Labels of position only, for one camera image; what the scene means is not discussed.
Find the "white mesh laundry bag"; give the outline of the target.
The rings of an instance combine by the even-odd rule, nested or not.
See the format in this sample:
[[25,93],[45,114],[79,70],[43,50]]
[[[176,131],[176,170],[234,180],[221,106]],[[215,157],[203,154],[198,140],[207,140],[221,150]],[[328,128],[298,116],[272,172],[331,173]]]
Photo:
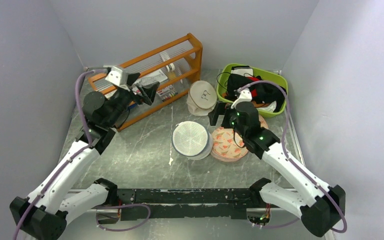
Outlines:
[[172,132],[171,143],[174,150],[188,160],[206,158],[213,147],[213,137],[200,123],[183,121]]

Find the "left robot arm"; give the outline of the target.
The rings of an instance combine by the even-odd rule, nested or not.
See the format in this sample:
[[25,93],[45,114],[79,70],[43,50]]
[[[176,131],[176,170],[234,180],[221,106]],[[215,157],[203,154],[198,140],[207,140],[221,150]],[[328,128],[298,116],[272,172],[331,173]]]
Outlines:
[[160,86],[157,81],[147,85],[138,83],[139,73],[107,71],[106,75],[106,80],[115,87],[111,97],[92,91],[81,98],[81,83],[86,74],[78,77],[75,99],[82,128],[49,176],[27,197],[16,197],[10,203],[16,223],[13,239],[22,231],[38,240],[56,240],[69,223],[88,210],[120,211],[125,207],[119,199],[117,185],[104,178],[67,197],[78,178],[106,150],[115,136],[115,123],[128,112],[131,102],[151,105]]

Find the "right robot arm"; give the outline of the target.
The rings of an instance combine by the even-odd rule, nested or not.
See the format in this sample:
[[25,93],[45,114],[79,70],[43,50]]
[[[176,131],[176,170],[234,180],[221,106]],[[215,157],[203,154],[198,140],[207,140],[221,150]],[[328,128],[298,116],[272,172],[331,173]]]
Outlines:
[[277,170],[295,189],[290,191],[262,179],[251,188],[249,199],[255,207],[275,205],[299,218],[316,237],[333,230],[338,222],[343,223],[343,231],[347,230],[345,190],[321,180],[286,149],[279,137],[261,127],[259,113],[251,102],[233,105],[218,101],[208,115],[211,126],[219,116],[223,116],[221,127],[239,135],[243,147]]

